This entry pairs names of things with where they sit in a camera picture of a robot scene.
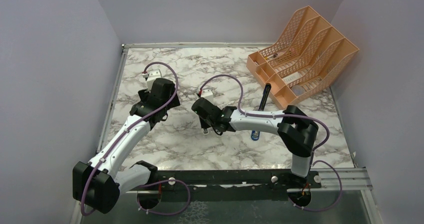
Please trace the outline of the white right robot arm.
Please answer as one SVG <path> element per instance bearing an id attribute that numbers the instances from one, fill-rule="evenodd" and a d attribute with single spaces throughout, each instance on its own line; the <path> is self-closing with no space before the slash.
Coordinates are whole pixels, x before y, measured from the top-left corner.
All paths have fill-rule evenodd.
<path id="1" fill-rule="evenodd" d="M 319 127 L 298 107 L 289 105 L 284 111 L 244 113 L 234 106 L 220 109 L 201 97 L 191 109 L 218 135 L 227 131 L 259 131 L 279 136 L 293 157 L 288 175 L 290 184 L 301 187 L 308 182 L 312 148 Z"/>

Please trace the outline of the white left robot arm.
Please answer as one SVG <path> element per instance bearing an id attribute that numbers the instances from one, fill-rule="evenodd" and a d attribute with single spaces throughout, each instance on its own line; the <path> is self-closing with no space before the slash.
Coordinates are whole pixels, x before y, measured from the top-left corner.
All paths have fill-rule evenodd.
<path id="1" fill-rule="evenodd" d="M 75 200 L 82 206 L 108 213 L 121 193 L 138 185 L 145 189 L 155 187 L 155 166 L 140 163 L 134 170 L 123 173 L 119 173 L 119 169 L 135 145 L 157 123 L 166 121 L 167 111 L 180 105 L 178 87 L 178 80 L 156 78 L 149 89 L 138 92 L 140 101 L 132 106 L 122 128 L 109 144 L 87 163 L 79 161 L 74 166 L 72 196 Z"/>

